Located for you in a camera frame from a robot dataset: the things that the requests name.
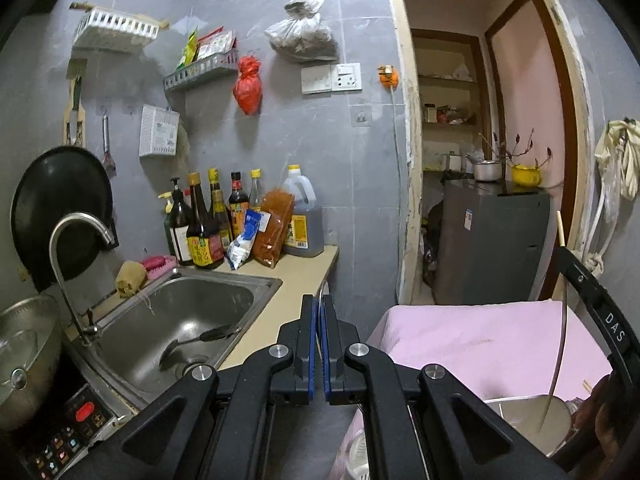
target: white plastic basket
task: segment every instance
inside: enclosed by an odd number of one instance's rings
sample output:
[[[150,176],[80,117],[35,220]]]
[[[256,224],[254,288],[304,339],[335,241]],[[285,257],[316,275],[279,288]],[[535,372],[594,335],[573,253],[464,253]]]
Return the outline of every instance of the white plastic basket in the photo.
[[[350,480],[369,480],[369,458],[364,430],[356,433],[347,449],[347,475]]]
[[[238,51],[232,48],[224,54],[213,54],[194,61],[164,78],[165,90],[181,90],[205,81],[238,72]]]
[[[137,52],[158,37],[158,24],[126,12],[94,7],[76,28],[74,47]]]
[[[178,112],[143,105],[139,156],[175,155],[179,121]]]

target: stainless steel sink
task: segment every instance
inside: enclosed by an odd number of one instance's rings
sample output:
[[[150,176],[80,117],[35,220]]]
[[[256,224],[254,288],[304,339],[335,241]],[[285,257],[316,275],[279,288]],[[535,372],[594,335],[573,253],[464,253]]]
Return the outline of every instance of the stainless steel sink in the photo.
[[[80,338],[72,344],[116,391],[143,408],[191,367],[222,364],[281,284],[273,278],[181,267],[100,320],[101,335],[91,346],[83,346]],[[240,332],[181,346],[159,368],[173,339],[190,339],[227,324]]]

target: pink wall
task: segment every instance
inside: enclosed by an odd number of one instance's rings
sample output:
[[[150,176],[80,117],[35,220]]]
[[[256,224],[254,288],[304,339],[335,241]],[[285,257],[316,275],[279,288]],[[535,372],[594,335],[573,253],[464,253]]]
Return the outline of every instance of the pink wall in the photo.
[[[542,22],[531,2],[507,22],[494,36],[492,44],[504,100],[507,146],[513,147],[516,134],[520,134],[520,143],[525,143],[533,128],[533,150],[518,162],[528,166],[535,164],[535,158],[542,162],[547,146],[554,155],[542,173],[542,186],[549,188],[552,197],[552,214],[533,298],[538,296],[551,258],[557,232],[555,211],[560,209],[562,200],[562,185],[558,184],[564,175],[564,125],[558,76]]]

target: control panel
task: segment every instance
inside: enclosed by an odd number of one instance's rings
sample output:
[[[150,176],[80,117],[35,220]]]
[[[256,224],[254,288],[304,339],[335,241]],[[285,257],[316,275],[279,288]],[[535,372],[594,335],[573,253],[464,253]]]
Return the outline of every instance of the control panel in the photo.
[[[21,452],[23,464],[34,478],[54,480],[89,446],[112,416],[89,385],[85,385],[65,403],[61,413],[42,421],[42,430],[30,438]]]

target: faucet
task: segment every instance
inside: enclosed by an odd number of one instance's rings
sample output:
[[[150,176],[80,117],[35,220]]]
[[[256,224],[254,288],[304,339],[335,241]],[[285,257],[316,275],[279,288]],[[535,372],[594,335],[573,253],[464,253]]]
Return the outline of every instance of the faucet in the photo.
[[[74,325],[78,329],[78,335],[82,338],[82,342],[84,345],[88,346],[92,343],[93,338],[97,337],[100,334],[100,329],[96,324],[94,324],[93,317],[89,315],[89,325],[84,326],[82,320],[71,306],[69,301],[69,296],[66,291],[65,279],[62,276],[62,271],[60,270],[60,264],[58,263],[58,238],[60,238],[60,233],[65,229],[69,224],[73,224],[74,222],[85,222],[95,228],[96,231],[100,233],[102,239],[105,243],[111,245],[115,242],[115,238],[109,228],[103,224],[99,219],[89,213],[69,213],[66,215],[56,226],[53,228],[53,232],[51,233],[51,238],[49,239],[49,261],[51,262],[51,268],[53,269],[53,274],[56,277],[56,281],[60,286],[60,291],[62,291],[62,297],[65,300],[66,307],[69,309],[71,313],[71,319],[74,322]]]

